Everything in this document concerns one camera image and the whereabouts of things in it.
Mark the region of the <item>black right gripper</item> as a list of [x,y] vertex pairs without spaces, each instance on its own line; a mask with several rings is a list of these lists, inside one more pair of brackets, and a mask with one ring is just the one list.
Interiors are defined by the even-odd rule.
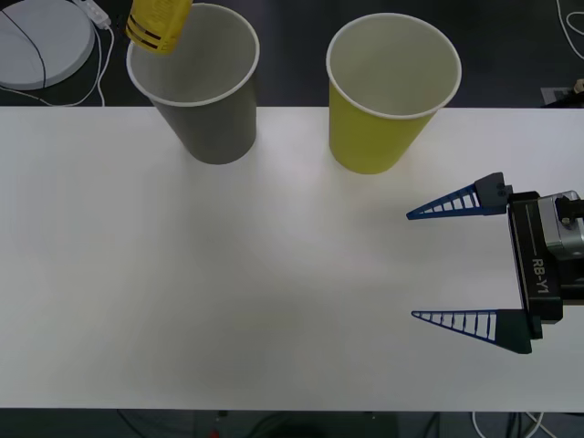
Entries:
[[516,354],[532,352],[543,338],[542,324],[563,319],[558,262],[548,251],[536,192],[513,193],[494,172],[406,214],[410,221],[504,214],[509,230],[524,309],[412,311],[414,318]]

